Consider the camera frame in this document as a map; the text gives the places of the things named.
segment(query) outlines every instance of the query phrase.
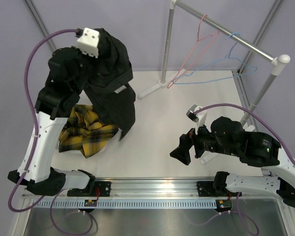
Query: white table surface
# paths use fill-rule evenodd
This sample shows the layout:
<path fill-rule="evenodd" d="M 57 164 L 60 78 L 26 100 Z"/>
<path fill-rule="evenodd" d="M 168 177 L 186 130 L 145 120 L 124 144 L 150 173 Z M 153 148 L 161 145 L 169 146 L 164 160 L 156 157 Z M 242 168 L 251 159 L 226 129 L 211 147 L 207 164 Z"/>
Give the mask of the white table surface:
<path fill-rule="evenodd" d="M 134 72 L 130 85 L 136 94 L 158 82 L 161 72 Z M 180 81 L 207 81 L 231 76 L 231 71 L 198 71 Z M 91 104 L 82 94 L 80 104 Z M 110 140 L 107 149 L 88 159 L 82 154 L 58 153 L 55 150 L 52 167 L 62 170 L 82 169 L 96 177 L 213 177 L 217 171 L 227 171 L 243 176 L 261 176 L 260 168 L 249 167 L 237 157 L 219 155 L 205 165 L 194 158 L 185 166 L 169 156 L 179 144 L 181 134 L 195 123 L 186 116 L 194 104 L 207 106 L 216 103 L 241 105 L 233 79 L 200 85 L 175 85 L 160 89 L 135 102 L 136 122 L 122 141 Z M 206 126 L 220 116 L 240 120 L 243 112 L 236 108 L 208 110 Z"/>

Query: metal track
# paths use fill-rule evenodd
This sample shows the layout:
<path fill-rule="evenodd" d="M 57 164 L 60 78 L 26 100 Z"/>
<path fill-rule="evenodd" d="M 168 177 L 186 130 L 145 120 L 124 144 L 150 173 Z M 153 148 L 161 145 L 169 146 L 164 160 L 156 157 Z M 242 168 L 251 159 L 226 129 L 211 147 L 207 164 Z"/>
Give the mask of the metal track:
<path fill-rule="evenodd" d="M 198 199 L 197 182 L 213 178 L 96 178 L 96 180 L 111 182 L 109 199 Z M 23 194 L 25 199 L 38 197 L 30 192 Z M 67 199 L 66 192 L 60 194 L 58 198 Z"/>
<path fill-rule="evenodd" d="M 215 209 L 213 199 L 173 200 L 173 199 L 99 199 L 96 204 L 87 205 L 84 199 L 58 199 L 52 208 L 96 208 L 96 209 Z M 50 208 L 52 199 L 44 199 L 37 208 Z"/>

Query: black mount bracket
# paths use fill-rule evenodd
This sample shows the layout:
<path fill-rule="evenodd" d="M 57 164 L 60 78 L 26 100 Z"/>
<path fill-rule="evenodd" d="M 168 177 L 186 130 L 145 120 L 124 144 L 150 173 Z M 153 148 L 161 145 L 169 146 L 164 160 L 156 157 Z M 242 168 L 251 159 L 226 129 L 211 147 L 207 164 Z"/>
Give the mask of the black mount bracket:
<path fill-rule="evenodd" d="M 295 189 L 283 179 L 279 179 L 281 180 L 280 189 L 276 193 L 283 198 L 283 202 L 286 205 L 295 208 Z"/>
<path fill-rule="evenodd" d="M 74 188 L 67 192 L 68 197 L 97 197 L 96 190 L 99 189 L 99 197 L 110 197 L 111 182 L 110 181 L 95 181 L 95 176 L 84 170 L 78 170 L 87 174 L 90 180 L 85 189 Z"/>
<path fill-rule="evenodd" d="M 20 176 L 17 170 L 11 171 L 7 177 L 10 181 L 17 183 Z M 27 181 L 23 179 L 20 185 L 27 186 L 27 190 L 35 195 L 55 196 L 60 192 L 65 183 L 65 174 L 50 168 L 50 175 L 44 181 L 35 183 L 33 180 Z"/>
<path fill-rule="evenodd" d="M 229 197 L 237 196 L 238 193 L 229 192 L 226 189 L 226 179 L 228 172 L 218 171 L 214 180 L 197 182 L 197 192 L 199 197 Z"/>

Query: gray wall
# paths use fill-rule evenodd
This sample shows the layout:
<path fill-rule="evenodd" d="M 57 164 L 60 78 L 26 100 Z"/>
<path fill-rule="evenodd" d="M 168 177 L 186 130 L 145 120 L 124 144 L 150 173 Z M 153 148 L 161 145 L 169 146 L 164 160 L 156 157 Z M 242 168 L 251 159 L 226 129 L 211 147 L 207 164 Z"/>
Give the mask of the gray wall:
<path fill-rule="evenodd" d="M 256 113 L 285 141 L 295 158 L 295 0 L 284 2 L 261 47 L 273 55 L 288 54 L 291 62 L 277 77 L 265 95 Z M 255 56 L 256 74 L 245 77 L 249 95 L 254 99 L 270 74 L 272 66 Z"/>
<path fill-rule="evenodd" d="M 7 199 L 14 184 L 7 174 L 18 168 L 24 158 L 33 119 L 25 98 L 23 76 L 26 60 L 42 35 L 22 1 L 0 0 L 0 236 L 8 235 L 15 214 Z M 30 70 L 33 99 L 45 83 L 50 51 L 38 51 Z"/>
<path fill-rule="evenodd" d="M 169 0 L 34 0 L 50 32 L 67 28 L 103 27 L 128 47 L 134 70 L 161 70 L 169 12 Z M 184 0 L 232 31 L 253 40 L 274 0 Z M 169 69 L 181 66 L 197 38 L 199 20 L 179 7 L 175 10 Z M 203 24 L 201 35 L 214 29 Z M 224 57 L 232 40 L 220 38 L 197 65 Z M 59 36 L 58 47 L 74 44 L 74 38 Z M 208 40 L 199 43 L 198 52 Z M 247 50 L 238 46 L 234 55 L 244 58 Z M 215 68 L 238 68 L 237 61 L 224 61 Z"/>

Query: metal floor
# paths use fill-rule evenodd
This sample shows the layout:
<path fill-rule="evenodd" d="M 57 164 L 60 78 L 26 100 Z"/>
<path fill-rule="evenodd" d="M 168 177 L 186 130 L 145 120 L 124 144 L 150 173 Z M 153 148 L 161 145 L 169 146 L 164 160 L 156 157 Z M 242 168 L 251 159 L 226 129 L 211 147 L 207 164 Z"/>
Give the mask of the metal floor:
<path fill-rule="evenodd" d="M 277 203 L 272 199 L 240 200 L 240 209 L 259 226 L 260 236 L 286 236 Z M 74 214 L 63 218 L 71 209 L 54 209 L 58 226 L 71 234 L 82 233 L 89 226 L 87 216 Z M 97 236 L 249 236 L 237 214 L 218 216 L 205 226 L 195 226 L 217 214 L 213 209 L 96 209 L 98 223 L 88 235 Z M 249 228 L 256 232 L 249 221 Z M 29 215 L 25 236 L 62 236 L 53 226 L 48 208 L 34 208 Z"/>

